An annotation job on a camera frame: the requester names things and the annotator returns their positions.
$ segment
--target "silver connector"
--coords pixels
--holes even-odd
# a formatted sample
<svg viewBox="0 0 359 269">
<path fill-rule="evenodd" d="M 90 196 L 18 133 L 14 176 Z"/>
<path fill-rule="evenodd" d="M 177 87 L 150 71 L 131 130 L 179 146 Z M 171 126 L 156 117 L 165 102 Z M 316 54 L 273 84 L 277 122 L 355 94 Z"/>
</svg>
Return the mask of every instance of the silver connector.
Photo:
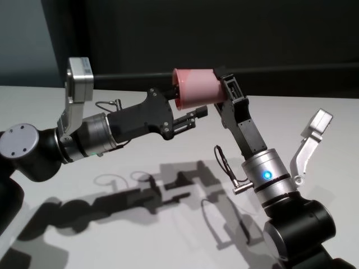
<svg viewBox="0 0 359 269">
<path fill-rule="evenodd" d="M 80 128 L 84 104 L 93 98 L 94 76 L 88 58 L 69 58 L 65 88 L 65 110 L 57 122 L 61 142 Z"/>
<path fill-rule="evenodd" d="M 240 183 L 238 182 L 237 179 L 233 179 L 233 180 L 232 180 L 232 183 L 233 183 L 233 185 L 234 185 L 235 188 L 238 188 L 238 187 L 240 186 Z"/>
<path fill-rule="evenodd" d="M 332 119 L 333 116 L 330 113 L 319 109 L 301 133 L 304 139 L 290 164 L 292 178 L 297 185 L 303 184 L 308 161 L 323 139 L 322 135 Z"/>
<path fill-rule="evenodd" d="M 240 185 L 239 187 L 233 189 L 233 193 L 235 195 L 240 194 L 240 193 L 245 192 L 246 190 L 248 190 L 250 188 L 253 188 L 253 186 L 254 186 L 253 182 L 249 182 L 249 183 Z"/>
</svg>

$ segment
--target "dark wall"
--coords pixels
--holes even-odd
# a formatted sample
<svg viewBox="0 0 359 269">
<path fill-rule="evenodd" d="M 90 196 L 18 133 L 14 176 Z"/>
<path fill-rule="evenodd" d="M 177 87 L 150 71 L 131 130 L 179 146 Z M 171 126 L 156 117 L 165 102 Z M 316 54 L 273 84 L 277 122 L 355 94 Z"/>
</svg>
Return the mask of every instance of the dark wall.
<svg viewBox="0 0 359 269">
<path fill-rule="evenodd" d="M 62 86 L 40 0 L 0 0 L 0 85 Z"/>
<path fill-rule="evenodd" d="M 359 59 L 359 1 L 92 0 L 97 73 Z"/>
</svg>

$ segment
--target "blue led light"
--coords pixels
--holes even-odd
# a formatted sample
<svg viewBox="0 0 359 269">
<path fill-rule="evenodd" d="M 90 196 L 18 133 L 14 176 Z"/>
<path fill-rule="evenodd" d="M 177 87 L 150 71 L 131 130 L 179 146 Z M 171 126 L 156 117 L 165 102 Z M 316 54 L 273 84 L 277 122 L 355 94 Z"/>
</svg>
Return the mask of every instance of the blue led light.
<svg viewBox="0 0 359 269">
<path fill-rule="evenodd" d="M 271 176 L 272 176 L 272 174 L 271 174 L 270 171 L 264 171 L 263 172 L 263 178 L 264 179 L 271 179 Z"/>
</svg>

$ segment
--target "robotic arm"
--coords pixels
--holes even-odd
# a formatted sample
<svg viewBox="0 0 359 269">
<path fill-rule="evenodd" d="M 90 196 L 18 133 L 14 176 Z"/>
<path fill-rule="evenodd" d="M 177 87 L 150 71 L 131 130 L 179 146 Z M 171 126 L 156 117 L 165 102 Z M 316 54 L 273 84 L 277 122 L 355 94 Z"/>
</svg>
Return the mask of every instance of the robotic arm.
<svg viewBox="0 0 359 269">
<path fill-rule="evenodd" d="M 176 99 L 178 108 L 215 104 L 223 126 L 237 142 L 245 162 L 246 180 L 237 180 L 218 147 L 226 173 L 240 194 L 253 188 L 270 218 L 264 227 L 264 239 L 284 268 L 354 268 L 332 259 L 321 245 L 335 236 L 335 224 L 327 209 L 317 201 L 301 197 L 305 168 L 329 125 L 332 115 L 319 110 L 302 133 L 304 140 L 287 172 L 275 149 L 267 148 L 250 116 L 248 98 L 234 75 L 224 69 L 174 71 L 174 87 L 165 93 L 147 91 L 146 100 L 116 112 L 100 113 L 85 119 L 83 108 L 92 100 L 95 77 L 87 58 L 70 58 L 67 70 L 66 102 L 58 127 L 38 131 L 30 124 L 18 124 L 0 132 L 0 234 L 20 209 L 23 192 L 11 174 L 17 169 L 29 179 L 41 182 L 55 175 L 61 164 L 88 157 L 102 156 L 122 148 L 133 138 L 150 132 L 165 140 L 195 127 L 195 118 L 207 115 L 200 107 L 173 119 L 168 100 Z"/>
<path fill-rule="evenodd" d="M 19 170 L 30 180 L 42 182 L 53 177 L 61 164 L 111 152 L 125 141 L 148 133 L 165 140 L 196 127 L 196 118 L 207 116 L 206 106 L 173 119 L 168 102 L 175 96 L 149 89 L 141 104 L 125 109 L 119 100 L 117 111 L 83 119 L 86 101 L 92 100 L 94 76 L 87 58 L 68 61 L 65 110 L 58 127 L 43 131 L 23 123 L 0 132 L 0 234 L 19 211 L 24 193 L 10 176 Z"/>
<path fill-rule="evenodd" d="M 206 81 L 194 84 L 191 72 L 203 74 Z M 178 88 L 179 107 L 192 104 L 215 104 L 223 126 L 228 128 L 237 142 L 245 162 L 242 164 L 246 180 L 237 180 L 224 154 L 218 149 L 222 169 L 229 175 L 235 195 L 254 189 L 265 213 L 270 218 L 264 226 L 263 237 L 272 255 L 284 268 L 320 269 L 354 268 L 341 259 L 332 259 L 321 245 L 335 236 L 335 224 L 328 210 L 318 201 L 301 197 L 298 186 L 303 183 L 306 165 L 322 140 L 322 135 L 333 116 L 320 109 L 302 132 L 300 148 L 291 161 L 291 173 L 275 149 L 267 148 L 248 109 L 248 98 L 242 93 L 234 75 L 223 68 L 211 71 L 176 70 L 175 87 Z M 202 89 L 210 88 L 212 92 Z"/>
</svg>

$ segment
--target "silver cylindrical joint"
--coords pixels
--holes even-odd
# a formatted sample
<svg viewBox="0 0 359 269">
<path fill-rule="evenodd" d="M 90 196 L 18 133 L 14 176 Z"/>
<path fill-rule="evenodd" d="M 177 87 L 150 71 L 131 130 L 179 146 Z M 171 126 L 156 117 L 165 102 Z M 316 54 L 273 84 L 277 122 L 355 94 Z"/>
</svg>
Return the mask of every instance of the silver cylindrical joint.
<svg viewBox="0 0 359 269">
<path fill-rule="evenodd" d="M 263 207 L 269 206 L 271 201 L 286 198 L 287 193 L 297 190 L 275 149 L 256 154 L 246 160 L 242 167 L 248 179 L 253 182 L 254 191 Z"/>
<path fill-rule="evenodd" d="M 76 132 L 80 146 L 87 156 L 107 152 L 116 147 L 104 113 L 85 118 Z"/>
</svg>

